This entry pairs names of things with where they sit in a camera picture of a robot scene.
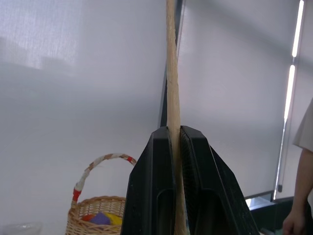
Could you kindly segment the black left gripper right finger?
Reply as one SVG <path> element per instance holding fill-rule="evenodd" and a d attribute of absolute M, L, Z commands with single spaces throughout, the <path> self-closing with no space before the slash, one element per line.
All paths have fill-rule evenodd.
<path fill-rule="evenodd" d="M 259 234 L 234 173 L 203 133 L 182 126 L 180 147 L 190 234 Z"/>

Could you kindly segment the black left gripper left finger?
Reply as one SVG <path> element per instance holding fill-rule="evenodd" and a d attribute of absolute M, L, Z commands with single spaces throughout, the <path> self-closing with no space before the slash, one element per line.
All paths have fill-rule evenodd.
<path fill-rule="evenodd" d="M 129 176 L 121 234 L 172 235 L 176 182 L 167 127 L 154 131 Z"/>

